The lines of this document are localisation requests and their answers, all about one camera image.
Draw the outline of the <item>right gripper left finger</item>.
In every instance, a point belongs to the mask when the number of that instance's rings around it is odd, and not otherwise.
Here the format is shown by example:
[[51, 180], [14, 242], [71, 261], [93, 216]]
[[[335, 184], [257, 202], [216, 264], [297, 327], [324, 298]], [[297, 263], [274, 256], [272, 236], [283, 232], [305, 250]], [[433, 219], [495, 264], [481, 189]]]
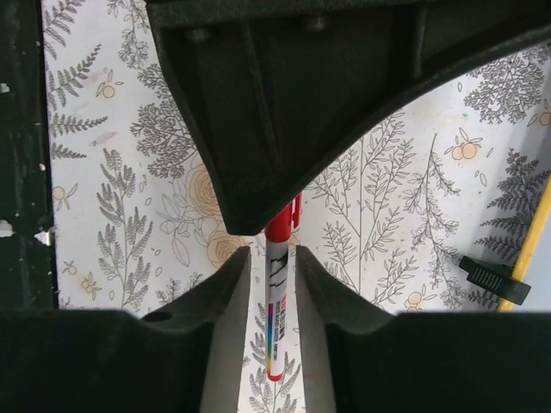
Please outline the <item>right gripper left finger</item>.
[[158, 337], [145, 351], [157, 368], [143, 392], [151, 412], [237, 410], [250, 278], [251, 252], [240, 247], [205, 281], [142, 317]]

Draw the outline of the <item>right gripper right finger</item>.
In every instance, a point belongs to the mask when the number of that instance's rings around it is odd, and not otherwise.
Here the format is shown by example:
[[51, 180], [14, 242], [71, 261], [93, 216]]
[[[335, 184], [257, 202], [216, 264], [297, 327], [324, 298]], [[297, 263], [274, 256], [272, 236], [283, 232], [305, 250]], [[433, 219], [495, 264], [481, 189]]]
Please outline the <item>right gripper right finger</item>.
[[394, 315], [337, 280], [309, 248], [299, 246], [295, 261], [306, 410], [374, 412], [368, 365], [375, 354], [361, 350], [361, 340]]

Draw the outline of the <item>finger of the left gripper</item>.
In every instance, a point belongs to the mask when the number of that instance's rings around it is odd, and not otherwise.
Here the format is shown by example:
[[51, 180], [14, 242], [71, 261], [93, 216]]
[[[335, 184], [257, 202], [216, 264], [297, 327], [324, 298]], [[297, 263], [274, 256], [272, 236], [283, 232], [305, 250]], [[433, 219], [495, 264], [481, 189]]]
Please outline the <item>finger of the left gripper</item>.
[[547, 1], [150, 1], [226, 229], [259, 233], [392, 112], [550, 37]]

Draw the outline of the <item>red whiteboard marker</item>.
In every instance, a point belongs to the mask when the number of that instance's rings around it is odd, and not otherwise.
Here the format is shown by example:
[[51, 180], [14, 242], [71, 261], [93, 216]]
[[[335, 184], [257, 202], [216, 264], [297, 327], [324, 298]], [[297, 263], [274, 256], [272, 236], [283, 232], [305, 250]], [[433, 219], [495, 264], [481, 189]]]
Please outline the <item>red whiteboard marker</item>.
[[285, 367], [289, 245], [300, 224], [301, 203], [298, 194], [264, 230], [266, 373], [273, 382], [282, 378]]

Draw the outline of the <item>yellow framed whiteboard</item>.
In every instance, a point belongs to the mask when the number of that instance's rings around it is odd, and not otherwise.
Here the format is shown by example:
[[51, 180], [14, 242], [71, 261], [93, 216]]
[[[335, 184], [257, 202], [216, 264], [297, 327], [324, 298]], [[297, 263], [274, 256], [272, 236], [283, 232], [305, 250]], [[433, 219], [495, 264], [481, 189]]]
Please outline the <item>yellow framed whiteboard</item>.
[[550, 312], [550, 181], [513, 267], [512, 279], [530, 285], [530, 291], [521, 305], [501, 299], [499, 312]]

